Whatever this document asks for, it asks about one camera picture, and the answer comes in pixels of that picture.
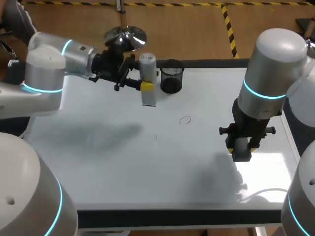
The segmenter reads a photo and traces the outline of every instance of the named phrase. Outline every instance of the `metal stool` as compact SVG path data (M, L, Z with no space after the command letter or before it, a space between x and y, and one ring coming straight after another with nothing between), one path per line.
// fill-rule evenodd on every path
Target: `metal stool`
M128 26L124 0L117 0L117 11L120 14L120 26L108 31L104 38L107 47L121 47L124 52L132 52L143 47L147 42L146 33L136 27Z

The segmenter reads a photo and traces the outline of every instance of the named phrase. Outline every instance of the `yellow tag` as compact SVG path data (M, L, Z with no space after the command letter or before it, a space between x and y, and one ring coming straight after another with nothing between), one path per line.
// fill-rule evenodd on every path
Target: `yellow tag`
M154 90L154 84L142 81L140 85L140 91L153 91L153 90Z

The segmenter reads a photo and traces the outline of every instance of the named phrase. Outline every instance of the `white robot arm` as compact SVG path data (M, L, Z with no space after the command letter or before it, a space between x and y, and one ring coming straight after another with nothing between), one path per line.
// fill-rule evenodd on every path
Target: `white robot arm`
M313 46L286 29L269 29L259 36L233 104L235 123L220 128L220 134L228 134L226 146L234 161L249 161L260 140L275 133L274 127L266 128L268 121L281 115L288 90L297 81L289 92L291 109L303 123L314 123L315 75L309 75L314 67ZM282 208L283 231L275 235L315 235L314 153L315 141L301 157Z
M133 68L140 70L140 80L126 77ZM133 55L124 58L119 48L98 54L94 47L38 32L29 43L24 83L19 86L0 83L0 118L58 110L67 74L94 82L99 78L108 80L116 83L115 90L125 85L133 87L141 90L143 105L156 105L153 92L157 80L154 55L142 54L140 62L135 62Z

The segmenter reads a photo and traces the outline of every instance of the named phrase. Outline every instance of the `floor tape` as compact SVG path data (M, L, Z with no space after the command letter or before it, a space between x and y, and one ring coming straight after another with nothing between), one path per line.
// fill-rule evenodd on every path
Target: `floor tape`
M107 2L76 2L76 1L23 1L22 4L50 4L50 5L82 5L82 6L112 6ZM128 2L126 6L224 6L224 5L312 5L309 2L199 2L199 3L143 3L143 2Z

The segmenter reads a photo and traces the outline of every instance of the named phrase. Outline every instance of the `black mount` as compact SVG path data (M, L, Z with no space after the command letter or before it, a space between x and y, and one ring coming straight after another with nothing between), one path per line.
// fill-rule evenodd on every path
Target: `black mount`
M139 63L135 61L135 55L124 58L124 51L119 47L110 47L104 50L102 54L96 54L92 62L92 73L96 77L90 77L89 80L97 82L99 79L116 83L115 91L125 85L140 90L141 80L127 78L130 70L139 70Z
M235 99L232 107L232 113L235 123L231 123L227 128L219 128L219 133L227 134L225 139L226 147L232 150L234 162L250 161L252 149L259 148L261 139L267 136L267 133L275 134L274 127L267 128L270 119L255 119L247 116L238 106Z

